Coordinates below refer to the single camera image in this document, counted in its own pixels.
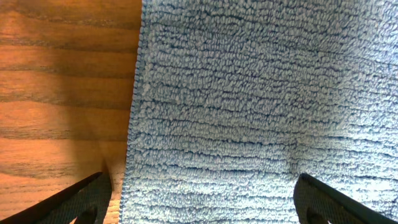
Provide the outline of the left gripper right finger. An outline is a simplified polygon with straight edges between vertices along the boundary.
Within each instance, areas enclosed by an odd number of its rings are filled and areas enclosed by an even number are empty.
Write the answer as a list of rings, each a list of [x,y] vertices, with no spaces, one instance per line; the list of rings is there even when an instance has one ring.
[[[397,224],[306,173],[299,175],[293,200],[304,224]]]

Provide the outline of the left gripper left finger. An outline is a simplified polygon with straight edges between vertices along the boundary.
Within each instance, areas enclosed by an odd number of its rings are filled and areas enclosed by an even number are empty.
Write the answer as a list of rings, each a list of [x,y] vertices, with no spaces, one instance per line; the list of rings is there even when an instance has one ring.
[[[103,223],[111,195],[109,174],[97,172],[1,223]]]

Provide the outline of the blue microfiber cloth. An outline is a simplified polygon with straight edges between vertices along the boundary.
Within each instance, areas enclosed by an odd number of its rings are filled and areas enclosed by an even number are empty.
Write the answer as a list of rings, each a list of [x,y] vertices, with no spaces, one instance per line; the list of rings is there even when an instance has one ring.
[[[142,3],[121,223],[297,223],[303,172],[397,219],[396,1]]]

